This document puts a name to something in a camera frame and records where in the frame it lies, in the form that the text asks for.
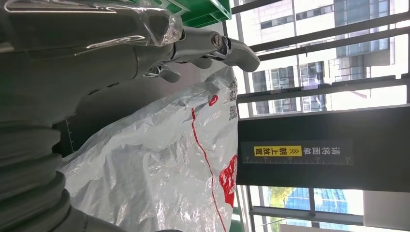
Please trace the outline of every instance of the window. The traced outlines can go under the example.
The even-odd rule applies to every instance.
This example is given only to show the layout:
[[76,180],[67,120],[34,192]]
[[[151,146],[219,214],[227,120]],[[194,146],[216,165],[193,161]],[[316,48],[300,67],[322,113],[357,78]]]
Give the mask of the window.
[[301,12],[296,14],[296,20],[312,18],[319,15],[324,15],[333,12],[333,5],[316,8],[313,10]]
[[277,18],[277,19],[273,19],[273,20],[261,23],[261,29],[271,28],[271,27],[274,27],[274,26],[278,26],[278,25],[282,25],[282,24],[286,24],[286,23],[291,23],[291,22],[293,22],[292,15],[282,17],[282,18]]
[[311,221],[280,218],[280,217],[262,217],[254,216],[256,232],[280,232],[280,224],[312,227]]
[[[266,88],[266,76],[264,71],[252,73],[253,88],[255,92],[267,91]],[[257,102],[256,103],[256,114],[268,114],[269,105],[267,102]]]
[[[247,45],[252,46],[373,18],[390,17],[391,14],[407,10],[408,1],[282,0],[236,14],[232,20],[227,21],[227,30],[228,36],[240,39]],[[323,43],[338,42],[337,40],[394,29],[397,26],[396,24],[397,22],[370,29],[365,27],[356,28],[357,31],[350,33],[326,38],[315,37],[310,38],[310,41],[298,41],[294,44],[280,42],[277,47],[255,46],[261,47],[257,54],[263,58],[261,59],[261,65],[253,73],[246,73],[242,70],[235,71],[238,78],[238,92],[272,91],[275,94],[272,94],[274,97],[268,101],[265,101],[268,99],[267,94],[252,94],[252,96],[256,96],[252,98],[252,101],[243,101],[245,103],[238,104],[241,119],[258,116],[285,117],[287,114],[320,113],[322,111],[350,110],[406,103],[408,100],[407,86],[378,87],[331,93],[326,90],[337,89],[341,91],[340,89],[345,86],[344,83],[335,84],[336,82],[343,81],[347,82],[348,86],[352,86],[357,83],[356,80],[362,80],[360,82],[365,83],[371,80],[366,80],[366,78],[390,75],[395,75],[396,79],[399,79],[403,73],[407,73],[409,58],[409,38],[407,34],[397,34],[390,38],[378,38],[377,40],[358,44],[346,44],[346,46],[344,44],[344,46],[329,49],[323,45]],[[326,49],[294,55],[295,52],[299,52],[298,48],[308,47],[309,49],[312,45],[315,45],[314,48],[326,47]],[[269,55],[280,58],[269,60],[267,58]],[[307,95],[305,90],[315,93]],[[255,102],[255,99],[261,95],[265,97],[263,101]],[[297,215],[292,214],[292,212],[300,211],[302,211],[303,216],[299,215],[299,218],[306,218],[310,210],[316,211],[315,219],[318,219],[317,216],[320,215],[329,216],[334,214],[337,214],[338,218],[357,219],[362,218],[361,215],[364,213],[361,190],[266,186],[249,186],[248,188],[249,198],[253,206],[253,209],[250,210],[253,210],[253,212],[248,215],[248,217],[254,219],[252,232],[279,232],[280,225],[358,231],[354,230],[356,228],[353,229],[352,226],[327,223],[324,222],[325,220],[297,221],[297,219],[288,218]],[[310,207],[310,203],[313,203],[312,199],[314,199],[314,209]],[[272,212],[271,215],[276,217],[266,217],[270,214],[269,212]]]
[[272,21],[267,21],[261,23],[261,29],[271,28],[273,27]]

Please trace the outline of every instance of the robotic arm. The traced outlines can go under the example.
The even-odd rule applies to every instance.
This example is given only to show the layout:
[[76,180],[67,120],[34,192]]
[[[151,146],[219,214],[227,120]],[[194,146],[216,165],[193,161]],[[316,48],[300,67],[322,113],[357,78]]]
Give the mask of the robotic arm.
[[[125,3],[0,0],[0,231],[116,232],[70,206],[53,154],[81,99],[139,77],[180,74],[170,62],[205,69],[212,60],[251,72],[257,56],[214,31],[182,28],[157,8]],[[170,34],[169,29],[176,28]]]

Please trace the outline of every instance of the white plastic bag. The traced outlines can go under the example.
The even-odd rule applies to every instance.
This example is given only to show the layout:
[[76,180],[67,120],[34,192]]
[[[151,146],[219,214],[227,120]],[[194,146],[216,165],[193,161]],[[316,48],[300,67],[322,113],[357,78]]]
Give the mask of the white plastic bag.
[[237,167],[231,67],[101,129],[61,171],[74,207],[130,232],[227,232]]

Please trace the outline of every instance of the building facade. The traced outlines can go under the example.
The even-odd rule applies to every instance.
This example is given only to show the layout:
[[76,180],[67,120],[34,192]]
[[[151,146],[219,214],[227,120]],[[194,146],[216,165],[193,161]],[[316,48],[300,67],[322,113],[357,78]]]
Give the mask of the building facade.
[[[290,38],[396,14],[397,7],[394,0],[282,0],[241,13],[241,23],[244,29],[243,40],[248,45],[255,45]],[[342,34],[261,51],[258,55],[322,44],[387,29],[389,26]],[[396,57],[401,54],[395,48],[400,47],[401,44],[407,46],[407,37],[402,41],[395,37],[384,38],[318,52],[309,53],[307,51],[303,55],[266,60],[261,62],[257,71],[249,73],[250,92],[296,87],[309,89],[317,88],[318,84],[396,75],[399,74]],[[266,116],[359,108],[363,107],[363,104],[374,106],[374,104],[369,104],[371,97],[376,97],[375,92],[363,90],[253,102],[250,111],[254,116]],[[354,104],[346,106],[346,101],[355,101],[360,106]]]

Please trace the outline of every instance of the clear plastic sheet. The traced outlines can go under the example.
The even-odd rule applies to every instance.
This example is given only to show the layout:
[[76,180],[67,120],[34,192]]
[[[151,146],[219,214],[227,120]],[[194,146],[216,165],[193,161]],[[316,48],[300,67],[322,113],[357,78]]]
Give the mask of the clear plastic sheet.
[[[129,25],[107,25],[107,30],[135,25],[134,29],[124,30],[125,32],[118,33],[117,37],[110,37],[105,34],[104,36],[110,37],[110,39],[87,44],[87,49],[118,44],[164,46],[178,41],[182,36],[183,24],[181,17],[173,15],[170,11],[161,9],[159,5],[146,0],[138,4],[130,1],[100,0],[8,0],[3,7],[8,14],[53,13],[67,14],[73,17],[78,16],[78,13],[89,14],[90,16],[116,14],[118,17],[128,18]],[[64,24],[67,23],[70,23],[69,17],[64,18],[60,25],[64,27]],[[87,32],[92,32],[92,30],[93,28],[89,28],[89,31],[84,31],[84,35]]]
[[231,67],[101,129],[61,171],[72,205],[130,232],[227,232],[237,169]]

